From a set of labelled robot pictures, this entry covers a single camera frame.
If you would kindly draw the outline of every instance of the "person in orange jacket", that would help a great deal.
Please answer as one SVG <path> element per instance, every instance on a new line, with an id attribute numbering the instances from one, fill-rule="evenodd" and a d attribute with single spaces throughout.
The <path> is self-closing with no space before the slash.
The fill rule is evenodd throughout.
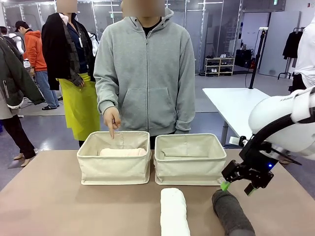
<path id="1" fill-rule="evenodd" d="M 41 92 L 48 104 L 43 111 L 54 110 L 59 107 L 56 92 L 50 90 L 48 83 L 47 65 L 43 56 L 41 33 L 40 31 L 33 31 L 29 25 L 24 21 L 17 21 L 15 23 L 16 30 L 24 35 L 25 38 L 25 53 L 24 59 L 29 59 L 31 64 L 31 75 L 35 75 L 35 79 L 39 85 Z"/>

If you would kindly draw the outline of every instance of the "blue jeans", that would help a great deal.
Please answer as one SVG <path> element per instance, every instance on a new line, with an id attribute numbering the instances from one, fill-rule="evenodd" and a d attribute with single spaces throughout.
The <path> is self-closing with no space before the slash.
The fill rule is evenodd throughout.
<path id="1" fill-rule="evenodd" d="M 50 90 L 47 71 L 37 71 L 35 74 L 40 91 L 43 93 L 48 106 L 51 108 L 57 108 L 59 105 L 58 98 L 55 91 Z"/>

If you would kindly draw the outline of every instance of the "glass wall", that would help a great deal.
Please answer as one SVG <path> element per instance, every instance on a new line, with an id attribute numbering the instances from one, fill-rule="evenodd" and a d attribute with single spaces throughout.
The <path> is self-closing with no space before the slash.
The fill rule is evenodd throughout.
<path id="1" fill-rule="evenodd" d="M 10 32 L 16 21 L 24 20 L 33 30 L 41 30 L 49 15 L 56 12 L 54 1 L 12 5 L 6 4 L 5 17 Z M 195 54 L 196 72 L 203 71 L 205 57 L 233 55 L 241 0 L 165 0 L 174 11 L 171 21 L 189 32 Z M 100 40 L 107 26 L 121 21 L 121 1 L 85 0 L 78 2 L 78 20 Z"/>

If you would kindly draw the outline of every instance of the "orange jacket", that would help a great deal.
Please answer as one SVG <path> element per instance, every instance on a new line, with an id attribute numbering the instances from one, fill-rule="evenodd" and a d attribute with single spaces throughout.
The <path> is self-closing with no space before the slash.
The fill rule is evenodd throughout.
<path id="1" fill-rule="evenodd" d="M 24 59 L 29 59 L 31 66 L 35 71 L 47 70 L 47 65 L 43 56 L 41 33 L 40 31 L 29 31 L 25 34 Z"/>

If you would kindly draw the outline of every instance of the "rolled white towel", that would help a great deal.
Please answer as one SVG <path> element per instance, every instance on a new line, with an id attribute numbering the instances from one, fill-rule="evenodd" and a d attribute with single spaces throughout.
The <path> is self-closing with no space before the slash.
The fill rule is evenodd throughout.
<path id="1" fill-rule="evenodd" d="M 100 151 L 100 156 L 105 157 L 125 157 L 125 156 L 144 156 L 147 152 L 143 148 L 136 149 L 111 149 L 105 148 Z"/>
<path id="2" fill-rule="evenodd" d="M 186 200 L 181 190 L 161 191 L 161 236 L 190 236 Z"/>

